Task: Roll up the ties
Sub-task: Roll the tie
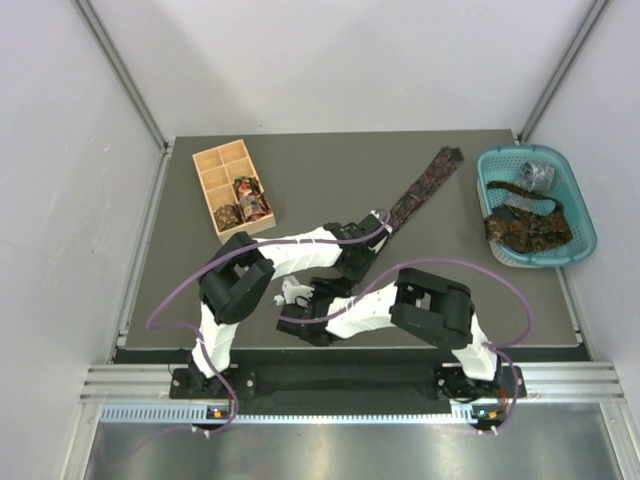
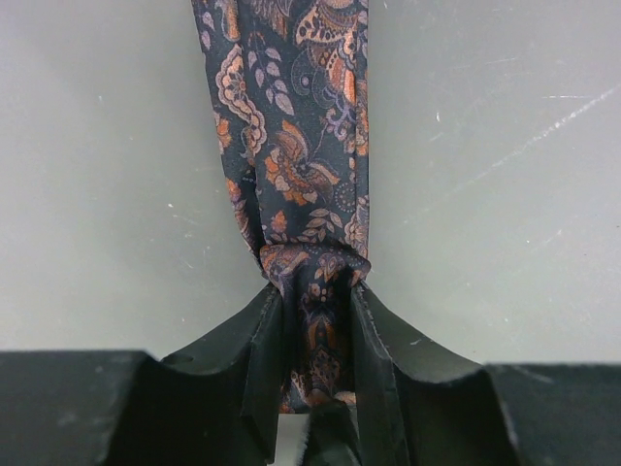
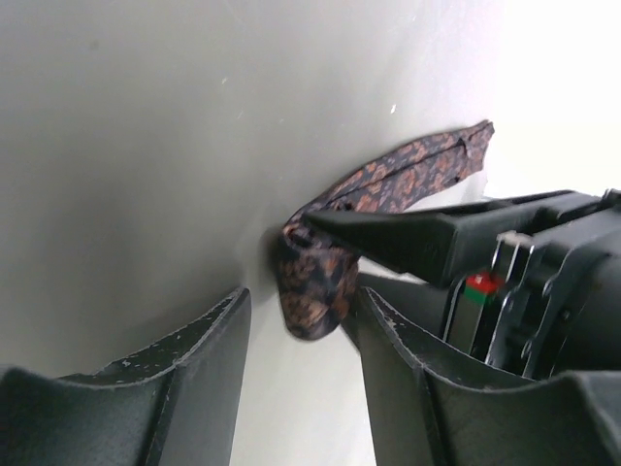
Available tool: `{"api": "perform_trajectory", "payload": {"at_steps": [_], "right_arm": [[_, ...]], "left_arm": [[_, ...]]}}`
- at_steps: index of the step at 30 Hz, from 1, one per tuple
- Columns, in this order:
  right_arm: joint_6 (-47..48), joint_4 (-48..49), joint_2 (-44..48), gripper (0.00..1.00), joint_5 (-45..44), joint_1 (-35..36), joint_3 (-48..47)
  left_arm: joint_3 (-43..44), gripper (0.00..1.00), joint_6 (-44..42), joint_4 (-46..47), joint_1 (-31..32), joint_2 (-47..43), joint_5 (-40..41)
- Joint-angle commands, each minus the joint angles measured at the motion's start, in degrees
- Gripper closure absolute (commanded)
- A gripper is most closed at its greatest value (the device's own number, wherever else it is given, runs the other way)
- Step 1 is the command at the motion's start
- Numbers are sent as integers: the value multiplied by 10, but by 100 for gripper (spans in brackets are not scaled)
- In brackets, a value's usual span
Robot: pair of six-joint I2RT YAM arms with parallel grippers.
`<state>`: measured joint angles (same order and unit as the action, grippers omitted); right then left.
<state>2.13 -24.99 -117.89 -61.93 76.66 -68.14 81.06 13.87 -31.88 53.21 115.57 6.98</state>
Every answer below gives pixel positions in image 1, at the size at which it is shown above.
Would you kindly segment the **dark purple patterned tie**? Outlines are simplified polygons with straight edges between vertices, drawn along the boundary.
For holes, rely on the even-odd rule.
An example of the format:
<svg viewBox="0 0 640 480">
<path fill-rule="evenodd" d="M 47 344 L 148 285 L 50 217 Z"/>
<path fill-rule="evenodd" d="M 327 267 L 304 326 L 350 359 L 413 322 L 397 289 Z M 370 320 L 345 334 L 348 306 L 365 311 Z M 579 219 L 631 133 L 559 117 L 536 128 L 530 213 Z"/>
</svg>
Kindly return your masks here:
<svg viewBox="0 0 640 480">
<path fill-rule="evenodd" d="M 446 146 L 439 150 L 427 168 L 391 208 L 389 225 L 393 235 L 436 194 L 464 161 L 459 147 Z"/>
</svg>

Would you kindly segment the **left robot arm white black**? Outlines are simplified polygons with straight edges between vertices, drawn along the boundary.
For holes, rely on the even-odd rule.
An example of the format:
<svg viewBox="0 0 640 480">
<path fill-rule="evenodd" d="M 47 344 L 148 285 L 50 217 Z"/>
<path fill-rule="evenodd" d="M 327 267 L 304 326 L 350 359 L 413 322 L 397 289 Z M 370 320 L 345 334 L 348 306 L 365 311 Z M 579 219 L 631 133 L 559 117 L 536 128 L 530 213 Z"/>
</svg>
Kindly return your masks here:
<svg viewBox="0 0 640 480">
<path fill-rule="evenodd" d="M 305 293 L 349 294 L 392 233 L 390 216 L 373 211 L 358 223 L 327 223 L 293 236 L 232 235 L 197 278 L 201 320 L 188 362 L 190 387 L 209 397 L 224 390 L 239 323 L 255 311 L 272 281 L 283 278 L 293 285 L 296 273 L 328 268 L 338 277 L 318 279 L 309 289 L 286 293 L 284 300 L 293 303 Z"/>
</svg>

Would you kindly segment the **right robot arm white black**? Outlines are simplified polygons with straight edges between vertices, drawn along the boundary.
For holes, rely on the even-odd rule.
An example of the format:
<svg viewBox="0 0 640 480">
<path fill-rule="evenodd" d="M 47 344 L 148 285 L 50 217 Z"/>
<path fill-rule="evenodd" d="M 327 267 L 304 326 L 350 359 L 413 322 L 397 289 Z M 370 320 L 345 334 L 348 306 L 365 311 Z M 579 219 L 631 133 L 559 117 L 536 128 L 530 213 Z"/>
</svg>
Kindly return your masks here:
<svg viewBox="0 0 640 480">
<path fill-rule="evenodd" d="M 277 329 L 311 345 L 327 347 L 361 333 L 397 328 L 450 351 L 459 361 L 458 369 L 436 371 L 445 397 L 460 403 L 507 399 L 501 360 L 490 349 L 471 291 L 463 284 L 404 268 L 394 282 L 356 298 L 339 279 L 315 278 L 307 286 L 288 276 L 274 303 L 281 308 Z"/>
</svg>

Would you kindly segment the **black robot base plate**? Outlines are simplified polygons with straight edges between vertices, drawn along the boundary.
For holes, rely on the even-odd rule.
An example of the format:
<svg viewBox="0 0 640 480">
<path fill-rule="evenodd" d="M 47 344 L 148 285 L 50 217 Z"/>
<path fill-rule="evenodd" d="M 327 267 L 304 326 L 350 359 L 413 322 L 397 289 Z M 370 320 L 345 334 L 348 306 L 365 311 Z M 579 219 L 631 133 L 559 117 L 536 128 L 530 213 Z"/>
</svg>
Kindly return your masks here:
<svg viewBox="0 0 640 480">
<path fill-rule="evenodd" d="M 436 371 L 459 361 L 435 348 L 234 349 L 217 393 L 189 385 L 188 364 L 172 374 L 173 400 L 238 398 L 244 415 L 401 415 L 445 413 Z"/>
</svg>

